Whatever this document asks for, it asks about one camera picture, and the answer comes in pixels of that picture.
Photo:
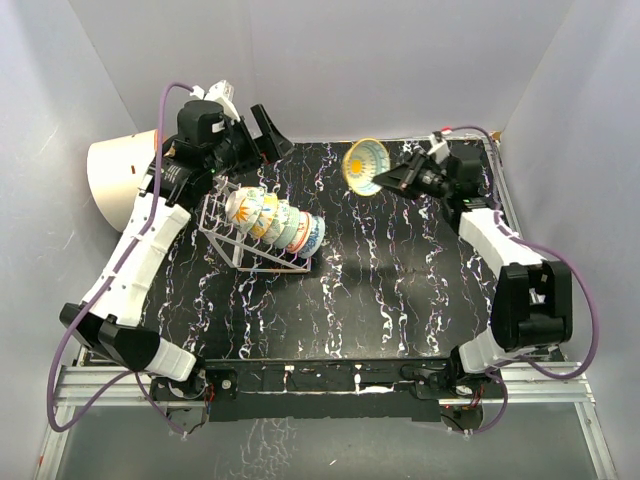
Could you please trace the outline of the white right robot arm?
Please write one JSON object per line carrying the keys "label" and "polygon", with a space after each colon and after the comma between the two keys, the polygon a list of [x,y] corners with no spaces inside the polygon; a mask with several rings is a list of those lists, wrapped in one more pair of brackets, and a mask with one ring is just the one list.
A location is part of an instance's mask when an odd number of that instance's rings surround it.
{"label": "white right robot arm", "polygon": [[453,155],[442,133],[432,134],[429,142],[430,149],[416,148],[372,181],[408,199],[428,195],[440,200],[446,222],[497,279],[489,326],[458,347],[460,363],[445,374],[447,388],[466,397],[480,387],[481,372],[570,340],[572,273],[564,262],[526,246],[501,221],[480,193],[481,160]]}

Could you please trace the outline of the yellow sun pattern bowl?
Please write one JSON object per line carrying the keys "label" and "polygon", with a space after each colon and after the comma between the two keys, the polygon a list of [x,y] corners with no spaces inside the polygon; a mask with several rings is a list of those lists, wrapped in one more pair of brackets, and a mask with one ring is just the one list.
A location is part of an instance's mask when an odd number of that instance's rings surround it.
{"label": "yellow sun pattern bowl", "polygon": [[385,146],[374,138],[358,140],[347,151],[342,160],[342,175],[347,186],[362,197],[376,195],[382,187],[373,178],[391,167]]}

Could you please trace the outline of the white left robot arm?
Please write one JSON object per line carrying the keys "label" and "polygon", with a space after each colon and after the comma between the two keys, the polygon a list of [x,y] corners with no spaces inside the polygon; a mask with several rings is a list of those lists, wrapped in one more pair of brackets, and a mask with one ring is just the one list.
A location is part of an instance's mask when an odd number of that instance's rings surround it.
{"label": "white left robot arm", "polygon": [[232,102],[233,88],[221,80],[190,91],[177,114],[177,132],[158,141],[134,195],[127,226],[99,279],[78,304],[59,318],[65,336],[132,372],[171,379],[182,397],[194,399],[207,376],[196,356],[141,326],[143,304],[165,256],[214,180],[233,178],[282,159],[292,149],[264,107],[252,106],[260,128],[252,137]]}

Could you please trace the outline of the white wire dish rack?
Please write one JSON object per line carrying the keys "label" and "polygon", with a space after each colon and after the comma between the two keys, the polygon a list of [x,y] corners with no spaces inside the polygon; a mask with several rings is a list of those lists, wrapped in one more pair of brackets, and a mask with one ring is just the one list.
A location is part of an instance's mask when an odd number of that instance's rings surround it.
{"label": "white wire dish rack", "polygon": [[308,274],[311,259],[298,261],[282,249],[261,243],[240,233],[226,218],[228,196],[240,188],[226,177],[214,177],[212,190],[204,197],[199,214],[199,231],[207,238],[224,263],[242,273]]}

